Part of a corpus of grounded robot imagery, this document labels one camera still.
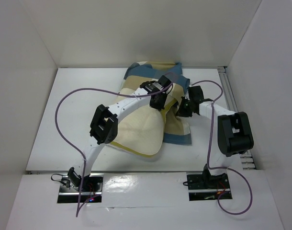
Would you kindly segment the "blue beige patchwork pillowcase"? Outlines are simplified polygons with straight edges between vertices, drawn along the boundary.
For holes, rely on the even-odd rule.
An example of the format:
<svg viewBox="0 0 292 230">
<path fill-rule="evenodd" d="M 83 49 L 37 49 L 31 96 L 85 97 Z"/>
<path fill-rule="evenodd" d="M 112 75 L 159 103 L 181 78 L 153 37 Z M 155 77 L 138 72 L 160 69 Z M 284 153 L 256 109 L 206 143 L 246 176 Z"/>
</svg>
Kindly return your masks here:
<svg viewBox="0 0 292 230">
<path fill-rule="evenodd" d="M 176 145 L 191 145 L 189 124 L 176 117 L 182 97 L 187 93 L 190 79 L 183 76 L 180 62 L 136 62 L 126 71 L 121 90 L 135 91 L 145 81 L 158 80 L 162 75 L 173 81 L 173 87 L 168 94 L 164 109 L 161 110 L 164 122 L 163 142 Z"/>
</svg>

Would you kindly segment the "cream pillow with yellow edge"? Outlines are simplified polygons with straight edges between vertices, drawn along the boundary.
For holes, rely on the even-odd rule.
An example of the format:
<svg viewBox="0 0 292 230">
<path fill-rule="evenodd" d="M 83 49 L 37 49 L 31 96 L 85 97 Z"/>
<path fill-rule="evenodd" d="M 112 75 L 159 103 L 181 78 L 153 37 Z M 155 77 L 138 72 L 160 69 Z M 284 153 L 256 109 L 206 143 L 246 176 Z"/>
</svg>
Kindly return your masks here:
<svg viewBox="0 0 292 230">
<path fill-rule="evenodd" d="M 159 111 L 148 104 L 140 107 L 118 125 L 118 135 L 110 146 L 144 157 L 157 154 L 165 134 L 183 136 L 185 128 L 176 117 L 177 103 L 184 95 L 182 87 L 173 84 L 164 109 Z"/>
</svg>

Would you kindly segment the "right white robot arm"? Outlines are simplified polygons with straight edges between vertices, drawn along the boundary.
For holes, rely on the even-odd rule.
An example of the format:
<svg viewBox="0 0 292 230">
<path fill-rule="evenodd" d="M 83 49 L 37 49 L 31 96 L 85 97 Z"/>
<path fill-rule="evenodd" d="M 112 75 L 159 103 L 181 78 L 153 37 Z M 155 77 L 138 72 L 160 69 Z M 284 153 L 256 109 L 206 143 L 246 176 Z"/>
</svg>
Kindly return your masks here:
<svg viewBox="0 0 292 230">
<path fill-rule="evenodd" d="M 177 115 L 191 117 L 194 113 L 211 121 L 202 184 L 215 188 L 226 178 L 234 156 L 244 154 L 254 146 L 248 115 L 225 109 L 211 99 L 183 97 Z"/>
</svg>

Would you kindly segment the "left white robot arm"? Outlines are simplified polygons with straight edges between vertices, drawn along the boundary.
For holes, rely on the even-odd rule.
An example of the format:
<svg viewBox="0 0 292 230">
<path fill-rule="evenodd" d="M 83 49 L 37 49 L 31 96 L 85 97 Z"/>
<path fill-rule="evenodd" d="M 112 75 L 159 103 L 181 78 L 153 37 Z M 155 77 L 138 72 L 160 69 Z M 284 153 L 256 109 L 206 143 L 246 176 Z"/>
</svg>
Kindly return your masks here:
<svg viewBox="0 0 292 230">
<path fill-rule="evenodd" d="M 68 171 L 70 185 L 76 191 L 87 187 L 87 178 L 94 162 L 105 145 L 111 143 L 118 134 L 119 123 L 138 108 L 149 105 L 155 109 L 163 109 L 167 93 L 171 87 L 170 80 L 143 82 L 130 95 L 125 95 L 121 101 L 109 105 L 99 105 L 90 124 L 89 142 L 83 150 L 83 163 L 71 167 Z"/>
</svg>

